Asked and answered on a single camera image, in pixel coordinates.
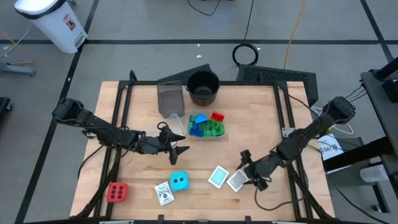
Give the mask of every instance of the gray floor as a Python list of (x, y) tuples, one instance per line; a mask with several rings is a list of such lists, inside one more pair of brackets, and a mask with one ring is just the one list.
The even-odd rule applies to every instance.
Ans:
[[(76, 0), (73, 7), (85, 24), (94, 0)], [(192, 3), (211, 11), (216, 1)], [(398, 39), (395, 0), (367, 0), (386, 40)], [(28, 21), (13, 9), (14, 1), (0, 2), (0, 29), (18, 39)], [(299, 14), (301, 1), (256, 0), (248, 39), (289, 39)], [(222, 1), (217, 12), (206, 17), (190, 9), (183, 0), (100, 0), (93, 18), (90, 40), (174, 40), (242, 39), (250, 1)], [(6, 39), (0, 34), (0, 40)], [(32, 26), (27, 40), (47, 39)], [(308, 0), (295, 39), (300, 40), (377, 40), (360, 1)], [(94, 110), (101, 82), (127, 79), (133, 69), (139, 80), (156, 80), (204, 63), (222, 80), (234, 80), (238, 72), (231, 59), (235, 44), (86, 44), (83, 47), (69, 97)], [(286, 45), (256, 44), (260, 66), (282, 68)], [(388, 46), (398, 56), (398, 45)], [(252, 53), (239, 50), (243, 62)], [(34, 60), (37, 75), (0, 74), (0, 96), (12, 98), (14, 110), (0, 131), (0, 223), (12, 223), (47, 133), (51, 111), (60, 95), (73, 55), (52, 44), (22, 44), (2, 62)], [(292, 45), (287, 68), (315, 72), (321, 106), (336, 95), (347, 95), (359, 86), (359, 74), (387, 63), (380, 44), (374, 45)], [(350, 122), (353, 136), (365, 142), (384, 135), (367, 97), (355, 101), (357, 114)], [(336, 133), (339, 137), (349, 137)], [(26, 222), (67, 218), (70, 212), (78, 166), (83, 160), (86, 139), (79, 131), (58, 126), (40, 176)], [(349, 170), (340, 177), (349, 178)], [(372, 212), (376, 198), (370, 186), (341, 185), (357, 205), (372, 215), (393, 223), (398, 216), (397, 200), (388, 183), (382, 183), (391, 201), (392, 213)], [(336, 216), (342, 220), (371, 222), (350, 207), (330, 188)]]

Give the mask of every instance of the wooden tabletop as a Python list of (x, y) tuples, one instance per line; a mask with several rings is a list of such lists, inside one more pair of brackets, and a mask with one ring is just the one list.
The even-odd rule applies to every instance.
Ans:
[[(118, 82), (103, 82), (95, 115), (111, 122)], [(289, 94), (307, 102), (303, 84), (290, 82)], [(123, 111), (124, 91), (119, 111), (120, 125)], [(140, 155), (129, 152), (121, 160), (119, 182), (129, 185), (124, 203), (115, 203), (112, 219), (156, 220), (165, 215), (166, 220), (294, 220), (291, 204), (267, 212), (254, 202), (255, 186), (245, 185), (235, 193), (224, 183), (217, 189), (207, 180), (217, 165), (232, 174), (240, 163), (239, 153), (249, 149), (252, 159), (265, 156), (282, 138), (272, 86), (220, 86), (216, 100), (209, 106), (195, 105), (184, 90), (185, 113), (195, 110), (221, 110), (225, 115), (227, 133), (222, 139), (202, 140), (187, 136), (179, 146), (190, 146), (178, 157), (177, 165), (171, 166), (168, 154)], [(282, 107), (285, 108), (280, 91)], [(311, 123), (310, 112), (295, 100), (291, 100), (296, 127), (304, 128)], [(284, 110), (285, 122), (288, 124)], [(181, 118), (186, 125), (186, 116)], [(157, 109), (155, 85), (134, 85), (127, 119), (127, 126), (136, 130), (153, 130), (162, 117)], [(317, 147), (316, 140), (310, 141)], [(88, 140), (85, 157), (98, 148), (98, 140)], [(105, 150), (91, 158), (81, 170), (73, 201), (71, 215), (76, 215), (87, 204), (98, 188)], [(320, 154), (309, 147), (303, 150), (303, 164), (308, 176), (309, 188), (327, 213), (334, 216), (330, 194), (323, 171)], [(175, 200), (160, 206), (154, 187), (169, 180), (177, 170), (188, 172), (190, 189), (174, 192)], [(268, 189), (257, 195), (259, 203), (266, 208), (291, 200), (286, 169), (278, 167), (271, 175)], [(106, 193), (101, 214), (105, 214)], [(303, 203), (300, 204), (305, 217)]]

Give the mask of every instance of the playing card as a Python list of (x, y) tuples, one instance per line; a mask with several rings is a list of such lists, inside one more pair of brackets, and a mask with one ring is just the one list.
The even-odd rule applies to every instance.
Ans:
[(172, 190), (170, 189), (169, 183), (166, 181), (163, 184), (155, 186), (156, 195), (159, 199), (160, 206), (174, 201)]
[(237, 192), (243, 184), (248, 181), (248, 177), (242, 170), (237, 170), (227, 181), (226, 183)]
[(225, 179), (228, 177), (228, 174), (229, 172), (227, 170), (220, 166), (217, 166), (208, 181), (216, 186), (218, 189), (220, 189)]

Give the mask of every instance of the red block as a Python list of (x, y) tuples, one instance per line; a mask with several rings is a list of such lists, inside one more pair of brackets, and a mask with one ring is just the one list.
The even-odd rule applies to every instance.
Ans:
[(127, 198), (128, 186), (125, 183), (110, 183), (107, 202), (124, 202)]
[(224, 115), (221, 113), (213, 112), (211, 118), (215, 121), (222, 122), (224, 120)]

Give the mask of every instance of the white trash can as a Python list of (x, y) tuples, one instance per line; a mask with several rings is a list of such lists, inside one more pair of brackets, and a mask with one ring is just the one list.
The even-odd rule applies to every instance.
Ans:
[(18, 0), (14, 7), (63, 52), (76, 53), (87, 38), (66, 0)]

